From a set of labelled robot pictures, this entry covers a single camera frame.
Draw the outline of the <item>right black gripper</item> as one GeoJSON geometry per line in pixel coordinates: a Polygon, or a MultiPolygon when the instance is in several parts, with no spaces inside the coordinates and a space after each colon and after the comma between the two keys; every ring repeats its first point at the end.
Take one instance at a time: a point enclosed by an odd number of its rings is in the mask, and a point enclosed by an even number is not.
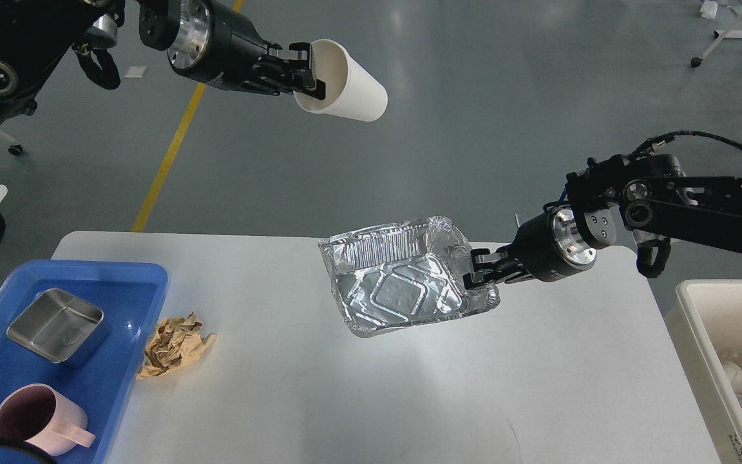
{"type": "Polygon", "coordinates": [[[472,249],[466,290],[533,278],[556,282],[594,267],[598,255],[582,238],[571,208],[548,209],[519,226],[509,249],[472,249]]]}

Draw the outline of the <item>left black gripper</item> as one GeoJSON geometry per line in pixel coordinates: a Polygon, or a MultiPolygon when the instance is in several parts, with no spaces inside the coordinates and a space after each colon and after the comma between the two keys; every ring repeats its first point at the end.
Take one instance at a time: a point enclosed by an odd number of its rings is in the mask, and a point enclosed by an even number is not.
{"type": "Polygon", "coordinates": [[[283,49],[263,39],[247,17],[217,1],[180,3],[178,31],[167,59],[176,74],[213,88],[269,96],[301,92],[319,101],[327,96],[327,85],[315,70],[312,43],[283,49]],[[266,55],[276,85],[262,70],[266,55]]]}

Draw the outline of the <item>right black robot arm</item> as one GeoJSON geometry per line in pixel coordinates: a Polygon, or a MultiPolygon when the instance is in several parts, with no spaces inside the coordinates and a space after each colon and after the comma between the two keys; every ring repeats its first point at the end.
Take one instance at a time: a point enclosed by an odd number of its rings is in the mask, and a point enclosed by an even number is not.
{"type": "Polygon", "coordinates": [[[678,136],[716,140],[742,151],[742,144],[700,130],[674,130],[648,138],[633,152],[567,174],[556,202],[521,226],[497,250],[474,249],[468,290],[530,280],[556,282],[594,266],[598,250],[616,243],[611,217],[618,209],[636,241],[636,269],[660,276],[673,240],[742,255],[742,177],[688,177],[674,155],[661,152],[678,136]]]}

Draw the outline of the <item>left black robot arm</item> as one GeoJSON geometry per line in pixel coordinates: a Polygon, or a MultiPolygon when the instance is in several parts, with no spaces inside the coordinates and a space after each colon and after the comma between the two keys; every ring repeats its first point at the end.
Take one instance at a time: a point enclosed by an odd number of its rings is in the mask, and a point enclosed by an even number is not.
{"type": "MultiPolygon", "coordinates": [[[[31,115],[36,95],[68,50],[91,82],[115,89],[108,49],[114,35],[91,32],[100,19],[124,26],[124,1],[0,1],[0,125],[31,115]]],[[[226,91],[281,93],[322,101],[335,86],[317,69],[312,43],[288,49],[263,39],[251,21],[216,1],[141,1],[142,44],[167,53],[182,77],[226,91]]]]}

